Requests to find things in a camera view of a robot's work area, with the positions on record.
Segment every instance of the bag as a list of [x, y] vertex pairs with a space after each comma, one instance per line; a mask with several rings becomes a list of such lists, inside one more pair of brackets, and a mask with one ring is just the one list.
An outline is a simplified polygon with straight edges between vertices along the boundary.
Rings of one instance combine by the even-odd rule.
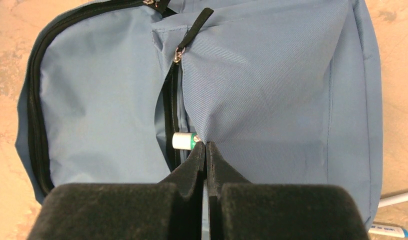
[[67, 183], [159, 182], [189, 153], [175, 132], [215, 142], [253, 183], [345, 188], [367, 229], [380, 199], [380, 58], [363, 0], [90, 2], [39, 34], [18, 114], [39, 202]]

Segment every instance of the white tube with green label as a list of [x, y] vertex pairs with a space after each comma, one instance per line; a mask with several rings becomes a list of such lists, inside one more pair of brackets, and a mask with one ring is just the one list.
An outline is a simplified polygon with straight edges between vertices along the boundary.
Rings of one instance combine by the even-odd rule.
[[171, 144], [174, 149], [192, 150], [201, 139], [194, 132], [175, 132]]

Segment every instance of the blue marker cap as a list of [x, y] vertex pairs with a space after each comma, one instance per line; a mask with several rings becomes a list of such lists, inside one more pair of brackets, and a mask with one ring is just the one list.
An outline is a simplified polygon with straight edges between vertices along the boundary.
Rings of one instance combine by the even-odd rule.
[[408, 238], [408, 231], [406, 229], [403, 228], [403, 233], [404, 233], [404, 237]]

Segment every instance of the zipper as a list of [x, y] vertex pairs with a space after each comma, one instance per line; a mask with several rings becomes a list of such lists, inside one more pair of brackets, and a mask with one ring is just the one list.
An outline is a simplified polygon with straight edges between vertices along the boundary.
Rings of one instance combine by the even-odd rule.
[[169, 17], [176, 13], [167, 8], [168, 2], [168, 0], [161, 0], [148, 4], [142, 0], [110, 0], [92, 3], [69, 12], [67, 17], [50, 27], [43, 35], [44, 37], [38, 41], [38, 47], [33, 50], [27, 68], [28, 147], [33, 174], [45, 196], [54, 188], [51, 180], [47, 132], [39, 96], [41, 62], [48, 46], [66, 28], [87, 18], [115, 10], [145, 5], [161, 13], [163, 18]]
[[183, 40], [174, 51], [173, 62], [171, 63], [168, 74], [162, 87], [163, 105], [164, 105], [164, 123], [165, 123], [165, 142], [167, 153], [167, 165], [172, 172], [181, 165], [181, 151], [173, 148], [173, 135], [179, 132], [178, 120], [178, 81], [179, 67], [181, 66], [182, 55], [187, 46], [198, 35], [204, 23], [213, 14], [213, 10], [206, 7], [202, 10], [190, 30], [186, 33]]

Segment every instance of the tan surface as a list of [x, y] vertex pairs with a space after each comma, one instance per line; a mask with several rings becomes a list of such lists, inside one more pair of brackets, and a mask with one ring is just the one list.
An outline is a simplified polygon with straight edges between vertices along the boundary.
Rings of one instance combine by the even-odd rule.
[[[14, 148], [16, 101], [31, 47], [53, 17], [87, 1], [0, 0], [0, 240], [25, 239], [39, 212]], [[367, 0], [367, 5], [382, 59], [382, 193], [387, 195], [408, 190], [408, 0]], [[380, 209], [376, 221], [408, 229], [408, 202]]]

